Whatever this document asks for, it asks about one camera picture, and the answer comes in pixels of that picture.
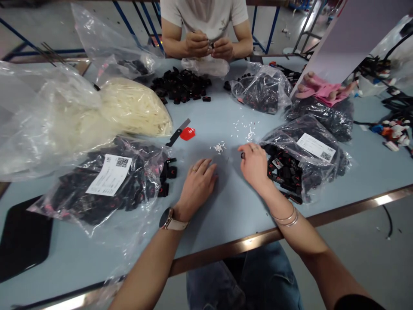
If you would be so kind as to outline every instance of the label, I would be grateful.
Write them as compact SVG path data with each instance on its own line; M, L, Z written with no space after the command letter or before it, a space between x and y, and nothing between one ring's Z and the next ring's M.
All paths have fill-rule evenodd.
M95 194L113 197L122 185L132 159L129 157L105 155L102 170L86 191L86 194Z
M303 134L300 140L298 140L297 144L304 150L329 163L331 162L334 154L336 153L335 149L330 148L329 146L325 145L321 141L318 141L316 138L313 138L312 136L306 133Z

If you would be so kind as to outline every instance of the bracelet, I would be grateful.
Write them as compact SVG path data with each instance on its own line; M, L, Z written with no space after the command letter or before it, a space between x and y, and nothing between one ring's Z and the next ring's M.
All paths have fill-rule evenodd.
M279 219L278 217L275 217L275 216L272 215L272 214L271 214L271 216L274 218L274 220L280 221L280 222L286 221L286 220L290 220L290 219L294 216L294 213L295 213L295 211L296 211L296 208L293 206L293 204L291 204L291 206L293 207L293 213L292 213L289 217L287 217L287 218L285 218L285 219Z
M284 227L290 227L290 226L294 225L295 223L297 223L300 213L298 212L298 210L295 207L294 207L294 211L296 212L296 217L295 217L294 221L292 221L289 224L281 224L281 223L277 223L277 224L280 225L280 226L284 226Z

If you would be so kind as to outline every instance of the jeans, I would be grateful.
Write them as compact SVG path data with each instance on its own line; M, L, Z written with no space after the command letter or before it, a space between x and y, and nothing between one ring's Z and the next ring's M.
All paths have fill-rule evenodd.
M302 310L290 262L279 242L238 255L245 262L237 282L223 261L187 273L191 310Z

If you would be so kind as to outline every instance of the pink glove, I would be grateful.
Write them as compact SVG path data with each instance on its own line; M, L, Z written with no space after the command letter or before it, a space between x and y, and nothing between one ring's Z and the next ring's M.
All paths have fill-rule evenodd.
M298 85L299 93L296 94L296 98L303 99L314 96L329 107L347 98L356 86L356 82L351 83L347 87L341 86L341 84L327 83L312 71L304 75L304 82L305 85Z

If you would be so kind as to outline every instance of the watch strap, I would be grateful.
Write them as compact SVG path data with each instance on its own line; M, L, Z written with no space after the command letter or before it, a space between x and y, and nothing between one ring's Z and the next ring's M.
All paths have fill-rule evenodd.
M179 222L177 220L171 219L169 222L168 226L166 229L171 229L171 230L184 230L186 226L188 226L189 222Z

